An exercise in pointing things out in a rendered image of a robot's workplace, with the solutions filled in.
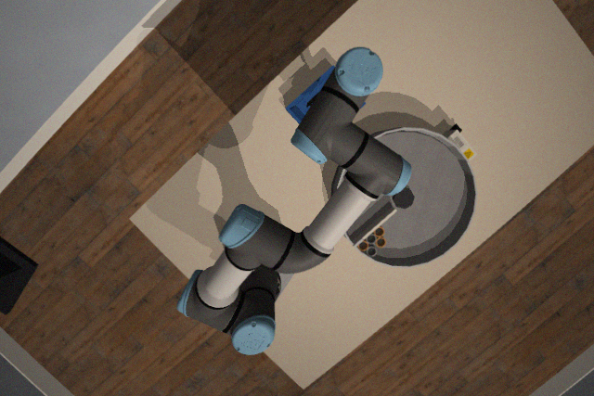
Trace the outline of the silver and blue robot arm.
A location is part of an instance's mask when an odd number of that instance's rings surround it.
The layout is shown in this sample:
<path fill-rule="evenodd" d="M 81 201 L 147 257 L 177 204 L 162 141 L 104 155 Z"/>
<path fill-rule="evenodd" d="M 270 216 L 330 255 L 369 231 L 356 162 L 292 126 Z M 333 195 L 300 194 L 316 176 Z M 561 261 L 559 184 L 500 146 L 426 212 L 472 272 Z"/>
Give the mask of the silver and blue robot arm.
<path fill-rule="evenodd" d="M 232 335 L 240 353 L 265 351 L 275 337 L 279 273 L 321 264 L 371 201 L 404 189 L 410 163 L 352 123 L 382 75 L 381 59 L 369 48 L 340 56 L 291 143 L 318 164 L 330 159 L 343 167 L 343 182 L 300 233 L 239 204 L 219 235 L 224 251 L 213 268 L 190 277 L 176 305 L 180 313 Z"/>

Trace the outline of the grey round turntable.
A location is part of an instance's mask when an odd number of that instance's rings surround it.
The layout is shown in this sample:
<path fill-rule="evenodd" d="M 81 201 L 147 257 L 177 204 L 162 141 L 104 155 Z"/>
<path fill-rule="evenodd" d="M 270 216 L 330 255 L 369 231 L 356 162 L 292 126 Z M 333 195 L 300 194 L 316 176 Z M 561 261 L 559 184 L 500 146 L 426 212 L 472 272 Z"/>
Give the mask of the grey round turntable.
<path fill-rule="evenodd" d="M 397 128 L 371 135 L 410 163 L 410 179 L 399 193 L 371 201 L 344 236 L 375 263 L 413 268 L 444 257 L 469 230 L 478 196 L 469 161 L 477 153 L 457 124 L 443 134 Z M 371 240 L 369 235 L 379 226 L 386 245 L 372 244 L 377 254 L 369 257 L 357 246 L 366 237 Z"/>

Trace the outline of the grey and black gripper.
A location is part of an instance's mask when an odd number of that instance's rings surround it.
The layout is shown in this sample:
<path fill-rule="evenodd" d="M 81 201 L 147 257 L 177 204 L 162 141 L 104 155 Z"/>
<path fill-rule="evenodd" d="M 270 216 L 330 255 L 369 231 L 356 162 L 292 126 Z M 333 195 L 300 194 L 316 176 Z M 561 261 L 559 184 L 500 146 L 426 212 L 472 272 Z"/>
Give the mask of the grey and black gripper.
<path fill-rule="evenodd" d="M 320 92 L 320 91 L 319 91 L 319 92 Z M 319 92 L 318 92 L 318 93 L 319 93 Z M 315 96 L 314 96 L 314 97 L 313 97 L 313 98 L 312 98 L 310 101 L 308 101 L 308 102 L 307 102 L 307 107 L 309 107 L 309 106 L 311 107 L 311 105 L 312 105 L 312 103 L 314 102 L 314 100 L 316 99 L 316 97 L 317 97 L 318 93 L 317 93 L 317 94 L 316 94 L 316 95 L 315 95 Z M 314 99 L 314 100 L 313 100 L 313 99 Z M 313 100 L 313 101 L 312 101 L 312 100 Z M 311 101 L 312 101 L 312 102 L 311 102 Z"/>

